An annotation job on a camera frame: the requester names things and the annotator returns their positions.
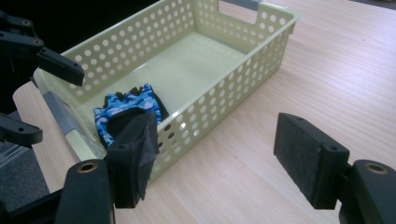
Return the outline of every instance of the table surface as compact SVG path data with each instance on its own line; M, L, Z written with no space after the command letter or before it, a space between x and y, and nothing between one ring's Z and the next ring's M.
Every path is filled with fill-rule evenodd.
M147 190L118 223L338 223L314 210L273 154L279 112L309 120L350 150L396 169L396 11L347 0L272 0L301 18L280 69ZM244 18L254 13L222 4ZM44 131L34 145L50 191L78 160L32 83L14 101Z

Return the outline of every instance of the blue camouflage fabric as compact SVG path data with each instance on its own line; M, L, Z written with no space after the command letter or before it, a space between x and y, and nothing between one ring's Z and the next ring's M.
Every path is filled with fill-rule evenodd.
M137 96L127 92L124 94L123 99L120 99L116 94L110 93L106 96L106 100L106 106L94 108L93 114L97 132L104 139L107 146L110 146L114 141L114 137L107 131L107 123L112 116L122 111L138 107L145 110L146 113L155 112L157 124L162 121L160 108L149 84L145 84L143 90Z

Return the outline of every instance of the wooden table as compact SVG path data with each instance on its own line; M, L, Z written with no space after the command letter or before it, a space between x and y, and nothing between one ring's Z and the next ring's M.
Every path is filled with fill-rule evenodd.
M152 183L136 209L117 210L118 223L338 223L338 210L314 210L273 155L279 112L315 124L350 150L350 163L396 169L396 11L347 0L269 2L301 13L281 68ZM62 188L77 159L32 83L14 101L44 130L35 154L49 189Z

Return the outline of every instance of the plastic basket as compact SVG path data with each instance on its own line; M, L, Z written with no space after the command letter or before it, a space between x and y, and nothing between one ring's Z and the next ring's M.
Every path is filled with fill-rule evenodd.
M92 109L110 92L151 84L170 114L158 126L153 180L279 68L297 19L267 3L251 24L219 12L218 0L163 0L64 53L82 65L82 87L41 69L34 77L66 108L51 111L77 124L65 136L81 160L105 153Z

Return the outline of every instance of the blue patterned cloth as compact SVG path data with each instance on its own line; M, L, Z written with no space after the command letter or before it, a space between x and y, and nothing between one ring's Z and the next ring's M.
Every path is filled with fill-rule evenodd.
M95 115L95 125L98 134L106 142L107 146L110 146L114 141L114 137L111 136L107 131L107 123L109 119L128 109L137 107L148 112L155 112L157 124L161 123L161 112L157 101L154 98L154 93L149 84L145 84L143 90L139 95L133 95L127 92L123 95L121 99L117 94L108 94L106 96L106 106L96 107L93 109L93 114Z

